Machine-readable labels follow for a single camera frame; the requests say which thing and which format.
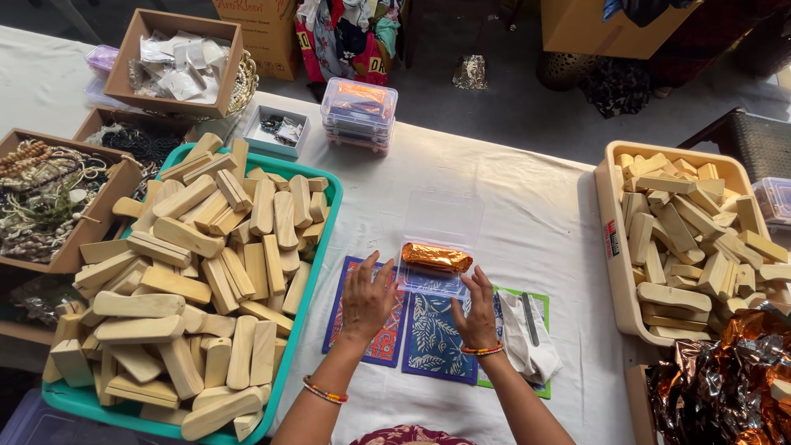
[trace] teal plastic tray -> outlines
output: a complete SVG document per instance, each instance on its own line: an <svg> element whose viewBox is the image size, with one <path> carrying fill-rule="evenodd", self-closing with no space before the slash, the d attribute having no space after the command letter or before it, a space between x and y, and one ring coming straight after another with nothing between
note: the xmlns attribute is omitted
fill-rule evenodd
<svg viewBox="0 0 791 445"><path fill-rule="evenodd" d="M165 160L162 169L167 169L181 162L194 145L195 143L188 143L176 148L170 156L168 156L168 159ZM221 148L219 150L220 153L227 153L228 151L227 148ZM316 279L321 270L321 267L316 266L321 265L322 261L324 261L324 253L327 251L327 244L330 241L329 235L332 233L332 227L335 225L335 219L338 216L338 209L340 208L341 199L343 198L343 185L332 173L313 169L304 165L297 165L293 162L261 156L260 154L248 154L247 169L245 171L255 166L259 166L267 172L277 173L285 179L290 179L296 174L301 174L306 177L326 177L329 181L329 185L324 191L327 193L327 205L331 205L332 208L330 210L330 215L327 217L327 223L324 226L325 235L321 237L321 241L316 247L316 258L313 260L314 267L311 269L308 283L305 285L305 293L302 296L297 316L294 318L294 326L291 330L286 350L283 353L278 375L274 379L272 395L269 397L263 419L247 439L241 442L243 445L252 445L261 440L272 425L274 412L278 408L283 386L286 384L286 376L289 373L289 368L291 368L291 359L293 358L294 349L297 347L299 336L302 333L302 323L305 320L305 313L308 311L308 305L310 305L310 300L313 297L313 289L316 286ZM140 432L182 439L181 428L178 426L139 418L138 415L142 407L141 403L136 401L124 401L111 407L100 406L96 390L93 386L71 388L63 379L60 379L53 383L43 382L41 393L44 400L50 406L68 413L74 413L106 424L129 428ZM230 445L239 443L233 427L229 426L225 426L219 431L198 439L197 442L207 443L209 445Z"/></svg>

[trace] fabric coaster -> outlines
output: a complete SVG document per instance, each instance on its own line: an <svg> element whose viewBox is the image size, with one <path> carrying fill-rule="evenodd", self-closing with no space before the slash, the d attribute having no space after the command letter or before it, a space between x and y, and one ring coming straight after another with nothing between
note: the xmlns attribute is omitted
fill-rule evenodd
<svg viewBox="0 0 791 445"><path fill-rule="evenodd" d="M355 268L362 263L362 259L355 257L346 257L343 262L343 273L338 281L338 290L335 292L335 302L333 303L333 310L330 314L330 321L327 324L327 334L324 336L324 346L321 352L326 354L338 338L338 334L343 327L343 302L341 295L343 294L343 281L347 276L354 272ZM379 272L379 269L384 266L382 263L375 263L373 266L373 276ZM398 268L393 268L388 277L387 285L395 279ZM371 344L365 350L362 361L366 363L374 363L382 366L396 367L398 365L398 358L401 351L401 330L403 328L403 312L404 312L404 291L397 291L395 293L395 304L393 305L390 317L384 323L384 328L373 338Z"/></svg>
<svg viewBox="0 0 791 445"><path fill-rule="evenodd" d="M497 339L502 340L502 308L500 306L500 296L497 294L499 289L506 290L515 295L520 295L522 291L494 286L494 323L497 328ZM528 292L528 295L536 302L538 310L541 311L541 318L544 320L544 326L547 327L547 331L549 332L549 297L546 295L534 294L532 292ZM546 399L550 399L552 396L550 383L551 381L547 381L546 384L541 385L539 383L528 382L537 396ZM484 372L482 368L478 368L478 386L493 388L492 383L489 381L489 376L486 375L486 372Z"/></svg>
<svg viewBox="0 0 791 445"><path fill-rule="evenodd" d="M401 371L475 385L478 361L461 352L461 335L456 331L450 299L408 292L407 339ZM470 300L461 300L466 314Z"/></svg>

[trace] clothing pile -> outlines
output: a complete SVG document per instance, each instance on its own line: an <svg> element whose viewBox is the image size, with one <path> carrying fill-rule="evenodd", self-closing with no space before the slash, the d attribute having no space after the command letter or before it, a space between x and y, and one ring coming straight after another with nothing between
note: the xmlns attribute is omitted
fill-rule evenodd
<svg viewBox="0 0 791 445"><path fill-rule="evenodd" d="M333 77L387 85L396 55L399 0L305 0L297 38L311 82Z"/></svg>

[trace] woman's left hand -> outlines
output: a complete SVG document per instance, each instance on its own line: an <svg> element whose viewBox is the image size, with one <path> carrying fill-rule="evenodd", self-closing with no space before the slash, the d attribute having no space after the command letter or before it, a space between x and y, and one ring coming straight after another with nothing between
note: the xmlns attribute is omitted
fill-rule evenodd
<svg viewBox="0 0 791 445"><path fill-rule="evenodd" d="M341 335L365 347L368 347L388 320L398 288L396 282L387 289L384 288L393 269L392 258L379 269L377 277L371 282L373 264L378 258L377 250L343 282Z"/></svg>

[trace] small white box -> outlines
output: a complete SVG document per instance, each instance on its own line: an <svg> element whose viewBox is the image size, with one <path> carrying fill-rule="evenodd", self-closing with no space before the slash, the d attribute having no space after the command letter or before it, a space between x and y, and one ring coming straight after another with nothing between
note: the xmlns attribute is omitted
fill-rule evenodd
<svg viewBox="0 0 791 445"><path fill-rule="evenodd" d="M274 138L273 134L267 133L261 129L261 119L271 115L287 117L296 124L302 125L302 134L296 146L283 145ZM309 131L310 120L307 116L259 105L258 111L253 113L250 122L248 122L247 127L244 129L242 138L250 144L250 151L253 153L263 154L264 156L270 153L278 153L291 158L299 158L305 140L308 138L307 134Z"/></svg>

